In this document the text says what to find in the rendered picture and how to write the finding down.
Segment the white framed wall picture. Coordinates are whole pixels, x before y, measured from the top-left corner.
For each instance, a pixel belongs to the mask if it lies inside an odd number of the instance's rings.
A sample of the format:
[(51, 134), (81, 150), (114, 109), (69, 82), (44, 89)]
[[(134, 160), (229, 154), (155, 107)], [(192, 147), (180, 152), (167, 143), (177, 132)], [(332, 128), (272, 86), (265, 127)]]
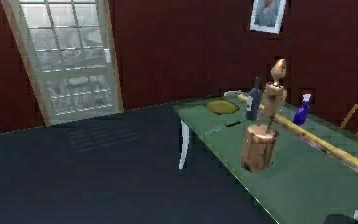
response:
[(254, 0), (250, 29), (278, 34), (282, 26), (286, 0)]

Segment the dark blue wine bottle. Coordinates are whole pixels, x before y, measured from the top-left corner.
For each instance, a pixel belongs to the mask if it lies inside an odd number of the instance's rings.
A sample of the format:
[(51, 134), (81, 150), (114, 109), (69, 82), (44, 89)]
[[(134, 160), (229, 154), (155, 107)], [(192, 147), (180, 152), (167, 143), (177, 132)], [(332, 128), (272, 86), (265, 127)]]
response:
[(260, 78), (255, 78), (254, 87), (250, 90), (246, 103), (246, 119), (255, 121), (261, 103), (262, 91), (260, 89)]

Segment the yellow round plate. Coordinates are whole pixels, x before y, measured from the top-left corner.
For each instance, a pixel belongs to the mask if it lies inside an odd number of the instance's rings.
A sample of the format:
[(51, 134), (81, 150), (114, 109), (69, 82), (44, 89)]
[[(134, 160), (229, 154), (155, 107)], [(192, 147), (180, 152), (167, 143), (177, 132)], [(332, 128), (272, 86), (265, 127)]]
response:
[(232, 114), (239, 110), (239, 107), (228, 100), (213, 100), (205, 104), (205, 107), (217, 115)]

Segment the wooden figure statue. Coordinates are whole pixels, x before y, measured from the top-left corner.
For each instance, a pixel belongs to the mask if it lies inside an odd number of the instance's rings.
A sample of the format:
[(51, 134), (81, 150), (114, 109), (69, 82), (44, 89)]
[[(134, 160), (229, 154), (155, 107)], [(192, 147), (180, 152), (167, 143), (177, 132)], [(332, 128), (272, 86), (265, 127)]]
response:
[(271, 69), (272, 81), (265, 84), (258, 117), (247, 127), (241, 154), (241, 167), (259, 172), (273, 164), (279, 133), (272, 128), (275, 115), (284, 106), (287, 90), (280, 84), (286, 75), (286, 60), (279, 59)]

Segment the blue spray bottle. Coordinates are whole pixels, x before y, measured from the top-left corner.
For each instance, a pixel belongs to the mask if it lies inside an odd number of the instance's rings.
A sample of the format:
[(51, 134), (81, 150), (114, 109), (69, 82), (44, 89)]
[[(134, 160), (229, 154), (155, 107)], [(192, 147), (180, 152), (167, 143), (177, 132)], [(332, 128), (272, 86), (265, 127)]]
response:
[(311, 98), (310, 93), (306, 93), (303, 95), (302, 106), (298, 109), (298, 111), (294, 115), (294, 119), (293, 119), (294, 124), (301, 126), (305, 123), (309, 111), (310, 98)]

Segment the green glass top table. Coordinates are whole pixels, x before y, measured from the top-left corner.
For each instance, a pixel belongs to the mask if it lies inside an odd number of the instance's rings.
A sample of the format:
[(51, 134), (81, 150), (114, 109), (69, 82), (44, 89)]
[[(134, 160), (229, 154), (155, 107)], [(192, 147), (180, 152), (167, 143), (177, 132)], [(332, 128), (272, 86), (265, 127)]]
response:
[(274, 125), (279, 132), (273, 164), (257, 173), (241, 167), (246, 128), (245, 105), (216, 115), (203, 99), (173, 106), (189, 127), (278, 224), (323, 224), (330, 215), (352, 218), (358, 210), (358, 173), (313, 147), (301, 137)]

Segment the yellow baseball bat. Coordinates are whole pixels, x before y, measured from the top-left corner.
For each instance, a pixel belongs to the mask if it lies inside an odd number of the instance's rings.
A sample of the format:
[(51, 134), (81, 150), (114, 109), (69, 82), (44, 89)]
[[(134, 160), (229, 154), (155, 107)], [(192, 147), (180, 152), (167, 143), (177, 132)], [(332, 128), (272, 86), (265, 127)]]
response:
[(287, 169), (301, 171), (308, 165), (317, 165), (320, 160), (332, 159), (358, 173), (358, 158), (293, 124), (286, 117), (276, 114), (272, 128), (279, 135), (270, 167), (274, 167), (278, 172)]

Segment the black and white object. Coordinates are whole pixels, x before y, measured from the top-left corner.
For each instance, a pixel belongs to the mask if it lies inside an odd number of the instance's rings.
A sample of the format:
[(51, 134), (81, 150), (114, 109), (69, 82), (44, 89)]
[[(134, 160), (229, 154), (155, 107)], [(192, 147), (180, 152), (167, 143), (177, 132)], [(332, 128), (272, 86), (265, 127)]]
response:
[(323, 224), (358, 224), (358, 209), (354, 211), (352, 216), (330, 214), (325, 218)]

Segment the white framed window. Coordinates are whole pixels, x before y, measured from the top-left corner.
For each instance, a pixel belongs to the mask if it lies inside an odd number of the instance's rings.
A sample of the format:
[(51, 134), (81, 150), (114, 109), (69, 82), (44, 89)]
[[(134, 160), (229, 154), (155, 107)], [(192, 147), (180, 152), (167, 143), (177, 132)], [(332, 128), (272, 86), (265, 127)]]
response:
[(123, 111), (109, 0), (0, 0), (46, 125)]

